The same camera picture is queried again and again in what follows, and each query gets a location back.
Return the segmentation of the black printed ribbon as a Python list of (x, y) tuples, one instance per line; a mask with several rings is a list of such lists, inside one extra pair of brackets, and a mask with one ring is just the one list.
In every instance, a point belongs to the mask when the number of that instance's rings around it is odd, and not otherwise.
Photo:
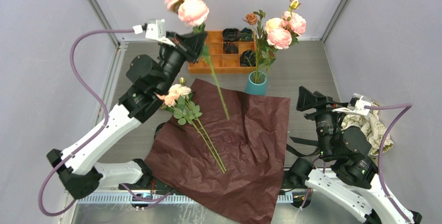
[[(297, 156), (297, 157), (310, 157), (310, 156), (317, 156), (321, 153), (320, 147), (319, 147), (319, 141), (315, 140), (308, 140), (303, 138), (298, 138), (294, 136), (290, 136), (290, 140), (292, 141), (292, 144), (295, 145), (293, 147), (289, 143), (286, 144), (286, 151), (289, 153)], [(311, 153), (302, 153), (301, 151), (297, 150), (297, 147), (303, 147), (303, 150), (305, 151), (306, 147), (314, 147), (314, 151)]]

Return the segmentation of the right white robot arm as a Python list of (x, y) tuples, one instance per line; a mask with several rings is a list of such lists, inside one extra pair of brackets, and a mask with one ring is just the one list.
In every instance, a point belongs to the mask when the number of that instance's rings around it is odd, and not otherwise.
[(362, 129), (343, 127), (348, 115), (367, 116), (377, 109), (369, 97), (354, 94), (347, 103), (336, 102), (318, 91), (301, 86), (297, 111), (316, 124), (317, 140), (292, 138), (293, 142), (315, 146), (315, 154), (331, 163), (337, 181), (308, 161), (292, 146), (286, 149), (297, 160), (285, 172), (285, 182), (294, 188), (318, 191), (345, 208), (361, 223), (420, 223), (422, 215), (404, 207), (386, 185), (380, 165), (369, 156), (372, 148)]

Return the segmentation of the cream peach roses stem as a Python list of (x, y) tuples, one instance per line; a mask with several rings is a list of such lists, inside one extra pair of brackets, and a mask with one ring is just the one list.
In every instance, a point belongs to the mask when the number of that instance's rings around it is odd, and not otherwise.
[(161, 109), (173, 113), (173, 117), (180, 126), (191, 125), (201, 136), (209, 152), (214, 157), (222, 173), (227, 172), (227, 168), (221, 158), (218, 149), (206, 131), (200, 118), (203, 116), (200, 106), (192, 101), (193, 91), (190, 87), (177, 83), (172, 85), (166, 94), (154, 93), (162, 102)]

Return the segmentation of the dark red wrapping paper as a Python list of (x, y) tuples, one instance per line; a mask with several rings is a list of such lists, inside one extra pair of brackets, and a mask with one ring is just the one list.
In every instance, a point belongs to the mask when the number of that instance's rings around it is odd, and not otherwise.
[(283, 182), (290, 99), (221, 89), (195, 79), (192, 100), (226, 172), (194, 126), (170, 118), (145, 158), (153, 176), (239, 223), (270, 223)]

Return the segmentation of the two pink roses stem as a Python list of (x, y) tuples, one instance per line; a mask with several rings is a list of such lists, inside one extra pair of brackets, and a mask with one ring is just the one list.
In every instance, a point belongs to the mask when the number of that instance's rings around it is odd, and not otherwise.
[[(183, 23), (192, 28), (193, 33), (205, 32), (205, 21), (210, 13), (210, 9), (203, 0), (164, 0), (164, 3), (168, 11), (177, 14), (178, 18)], [(204, 44), (200, 57), (202, 57), (203, 61), (208, 64), (211, 70), (211, 75), (215, 81), (215, 85), (219, 94), (219, 99), (226, 115), (226, 119), (229, 120), (230, 114), (215, 73), (214, 65), (207, 44)]]

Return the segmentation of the orange rose stem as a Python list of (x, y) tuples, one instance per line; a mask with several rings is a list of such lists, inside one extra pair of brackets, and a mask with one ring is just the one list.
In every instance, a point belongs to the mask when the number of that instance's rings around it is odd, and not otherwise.
[(246, 14), (243, 21), (248, 23), (253, 30), (253, 38), (255, 44), (255, 71), (254, 71), (254, 83), (258, 84), (260, 81), (260, 65), (262, 64), (263, 54), (263, 36), (264, 36), (264, 26), (262, 21), (265, 18), (265, 12), (259, 9), (252, 13)]

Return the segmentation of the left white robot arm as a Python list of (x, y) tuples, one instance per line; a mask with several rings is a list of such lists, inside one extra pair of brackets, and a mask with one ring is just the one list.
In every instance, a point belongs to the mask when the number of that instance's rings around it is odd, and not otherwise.
[(162, 105), (159, 98), (169, 91), (184, 63), (196, 62), (202, 53), (206, 32), (179, 35), (167, 32), (156, 59), (135, 57), (126, 76), (132, 85), (105, 118), (72, 146), (53, 149), (47, 159), (70, 195), (82, 199), (97, 189), (146, 189), (152, 172), (141, 159), (103, 164), (100, 158), (127, 133), (145, 123)]

